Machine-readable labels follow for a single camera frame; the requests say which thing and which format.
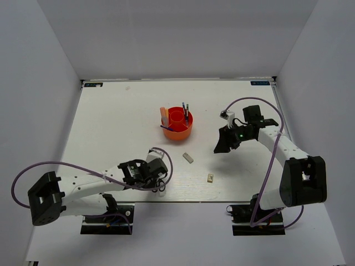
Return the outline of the dark blue clear pen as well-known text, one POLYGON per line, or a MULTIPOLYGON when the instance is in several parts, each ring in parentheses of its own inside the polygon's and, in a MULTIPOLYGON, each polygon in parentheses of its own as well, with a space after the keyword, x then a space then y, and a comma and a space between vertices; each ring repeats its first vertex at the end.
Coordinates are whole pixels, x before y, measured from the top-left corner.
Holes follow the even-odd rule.
POLYGON ((184 102, 182 102, 182 111, 183 111, 183 114, 184 114, 184 120, 185 120, 185 123, 186 123, 186 109, 185 109, 185 103, 184 102))

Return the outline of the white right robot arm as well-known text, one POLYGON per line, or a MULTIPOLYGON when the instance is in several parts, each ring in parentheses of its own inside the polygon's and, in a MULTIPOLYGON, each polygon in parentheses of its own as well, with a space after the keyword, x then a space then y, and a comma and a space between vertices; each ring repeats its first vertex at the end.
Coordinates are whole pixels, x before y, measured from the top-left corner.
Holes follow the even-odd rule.
POLYGON ((266 119, 258 105, 243 109, 245 121, 238 125, 235 114, 222 111, 227 125, 219 129, 214 153, 228 153, 242 142, 256 140, 263 144, 283 167, 279 188, 262 193, 250 207, 251 216, 263 221, 271 209, 322 203, 327 199, 326 163, 320 156, 310 156, 280 132, 274 119, 266 119))

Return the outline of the green gel pen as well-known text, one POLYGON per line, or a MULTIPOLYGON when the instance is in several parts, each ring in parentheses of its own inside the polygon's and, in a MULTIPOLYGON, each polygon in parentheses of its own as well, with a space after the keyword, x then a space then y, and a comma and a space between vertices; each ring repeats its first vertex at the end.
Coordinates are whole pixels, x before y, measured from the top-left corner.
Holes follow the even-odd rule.
POLYGON ((186 104, 186 108, 185 108, 185 115, 186 115, 186 125, 189 125, 189 105, 186 104))

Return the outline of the white rectangular eraser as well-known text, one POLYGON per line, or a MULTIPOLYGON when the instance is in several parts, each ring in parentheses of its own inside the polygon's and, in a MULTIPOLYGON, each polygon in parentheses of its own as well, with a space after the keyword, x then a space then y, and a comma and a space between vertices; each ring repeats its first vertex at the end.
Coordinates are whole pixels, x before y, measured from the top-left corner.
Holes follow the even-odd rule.
POLYGON ((194 159, 188 153, 184 152, 182 156, 188 163, 193 163, 194 159))

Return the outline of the black handled scissors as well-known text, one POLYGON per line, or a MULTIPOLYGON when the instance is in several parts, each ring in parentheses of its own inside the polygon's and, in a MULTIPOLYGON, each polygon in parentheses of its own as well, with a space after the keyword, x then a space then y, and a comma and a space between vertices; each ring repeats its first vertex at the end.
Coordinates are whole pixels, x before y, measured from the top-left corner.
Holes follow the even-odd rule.
POLYGON ((152 190, 153 193, 156 193, 159 197, 164 197, 166 194, 166 183, 164 180, 159 179, 156 183, 155 188, 152 190))

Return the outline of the orange cap highlighter marker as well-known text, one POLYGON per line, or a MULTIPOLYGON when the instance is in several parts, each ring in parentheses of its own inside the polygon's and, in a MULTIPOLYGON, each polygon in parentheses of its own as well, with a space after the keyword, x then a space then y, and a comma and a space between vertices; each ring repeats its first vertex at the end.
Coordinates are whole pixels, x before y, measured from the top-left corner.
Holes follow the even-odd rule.
POLYGON ((161 121, 162 121, 162 126, 168 127, 169 126, 169 112, 168 109, 165 107, 160 108, 160 115, 161 115, 161 121))

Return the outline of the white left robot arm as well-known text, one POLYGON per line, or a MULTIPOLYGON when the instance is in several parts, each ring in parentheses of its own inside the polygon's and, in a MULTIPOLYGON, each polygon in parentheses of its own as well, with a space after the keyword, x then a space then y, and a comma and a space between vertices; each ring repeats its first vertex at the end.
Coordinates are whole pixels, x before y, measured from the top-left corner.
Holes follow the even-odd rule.
POLYGON ((136 159, 82 176, 61 178, 48 172, 28 191, 32 223, 43 226, 71 215, 112 221, 120 215, 113 192, 157 191, 167 174, 166 164, 154 156, 149 162, 136 159))

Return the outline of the blue ballpoint pen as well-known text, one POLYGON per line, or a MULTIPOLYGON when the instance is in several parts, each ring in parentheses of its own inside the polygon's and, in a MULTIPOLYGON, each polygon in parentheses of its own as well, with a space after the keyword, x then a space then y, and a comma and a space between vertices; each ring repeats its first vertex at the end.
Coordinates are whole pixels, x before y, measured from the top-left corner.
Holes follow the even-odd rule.
POLYGON ((174 130, 172 128, 170 128, 170 127, 166 127, 166 126, 163 126, 163 125, 160 125, 160 127, 165 129, 165 130, 174 132, 174 130))

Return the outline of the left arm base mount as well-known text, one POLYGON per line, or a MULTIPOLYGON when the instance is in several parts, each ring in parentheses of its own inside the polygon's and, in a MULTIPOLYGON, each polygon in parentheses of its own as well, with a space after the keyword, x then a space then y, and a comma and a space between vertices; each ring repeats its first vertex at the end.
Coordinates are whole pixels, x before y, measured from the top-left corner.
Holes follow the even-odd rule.
POLYGON ((84 217, 80 229, 81 235, 132 235, 135 204, 117 205, 113 216, 89 218, 84 217))

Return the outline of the beige barcode eraser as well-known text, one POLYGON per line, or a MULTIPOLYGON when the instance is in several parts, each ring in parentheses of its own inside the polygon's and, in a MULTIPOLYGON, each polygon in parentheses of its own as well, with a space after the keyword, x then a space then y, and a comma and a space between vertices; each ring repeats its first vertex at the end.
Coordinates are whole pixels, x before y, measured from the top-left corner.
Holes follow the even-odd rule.
POLYGON ((208 183, 213 183, 213 180, 214 180, 214 175, 213 175, 213 174, 208 174, 208 176, 207 176, 207 182, 208 182, 208 183))

